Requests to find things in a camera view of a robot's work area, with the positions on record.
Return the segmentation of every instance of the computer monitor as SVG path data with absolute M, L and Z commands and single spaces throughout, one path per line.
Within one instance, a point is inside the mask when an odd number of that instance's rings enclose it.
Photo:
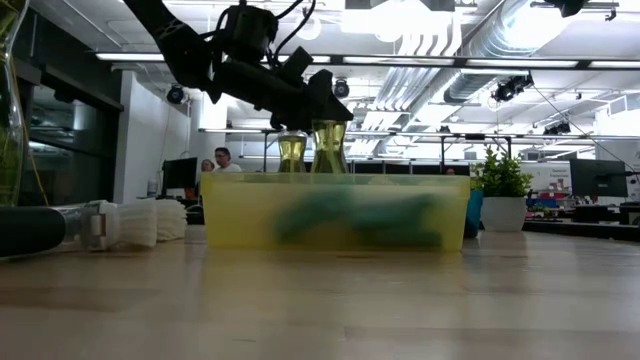
M 198 158 L 165 161 L 162 181 L 162 196 L 167 196 L 167 189 L 185 189 L 196 186 Z
M 571 159 L 569 164 L 574 196 L 629 196 L 622 161 Z

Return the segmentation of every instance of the green leaves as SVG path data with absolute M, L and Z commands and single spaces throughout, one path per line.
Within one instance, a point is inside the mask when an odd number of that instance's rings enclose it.
M 475 177 L 471 181 L 473 190 L 482 190 L 485 197 L 522 197 L 531 186 L 533 175 L 520 173 L 520 159 L 510 158 L 505 152 L 498 154 L 486 148 L 487 160 L 472 167 Z

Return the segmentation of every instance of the glass bottle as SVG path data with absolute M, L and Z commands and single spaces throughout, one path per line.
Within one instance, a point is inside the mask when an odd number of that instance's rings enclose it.
M 28 0 L 0 0 L 0 206 L 18 202 L 22 172 L 23 122 L 11 47 Z
M 280 146 L 281 173 L 304 173 L 304 151 L 307 147 L 307 134 L 302 131 L 285 131 L 278 137 Z
M 344 135 L 347 123 L 335 120 L 314 120 L 313 140 L 316 152 L 312 173 L 346 174 L 344 157 Z

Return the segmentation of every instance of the wooden table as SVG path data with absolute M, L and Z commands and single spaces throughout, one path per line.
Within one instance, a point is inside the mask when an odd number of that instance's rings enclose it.
M 481 235 L 461 254 L 207 250 L 0 262 L 2 359 L 639 359 L 640 248 Z

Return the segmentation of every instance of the translucent plastic bin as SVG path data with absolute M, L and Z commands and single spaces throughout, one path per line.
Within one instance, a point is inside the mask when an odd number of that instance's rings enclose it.
M 203 174 L 211 247 L 437 250 L 462 246 L 469 178 Z

